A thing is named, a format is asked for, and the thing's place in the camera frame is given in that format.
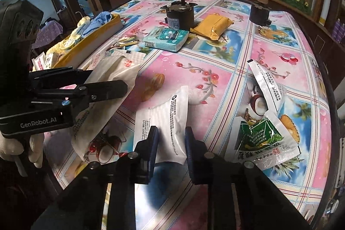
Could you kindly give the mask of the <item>white gloved left hand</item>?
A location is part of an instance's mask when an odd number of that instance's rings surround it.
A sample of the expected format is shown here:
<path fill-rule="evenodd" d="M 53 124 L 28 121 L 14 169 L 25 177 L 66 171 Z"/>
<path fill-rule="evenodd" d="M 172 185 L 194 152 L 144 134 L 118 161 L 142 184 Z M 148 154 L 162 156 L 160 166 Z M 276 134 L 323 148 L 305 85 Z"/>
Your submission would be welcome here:
<path fill-rule="evenodd" d="M 1 158 L 5 161 L 13 162 L 14 156 L 19 156 L 25 150 L 17 139 L 5 138 L 2 134 L 0 139 Z M 28 159 L 37 168 L 41 168 L 43 163 L 43 143 L 44 133 L 35 134 L 30 137 Z"/>

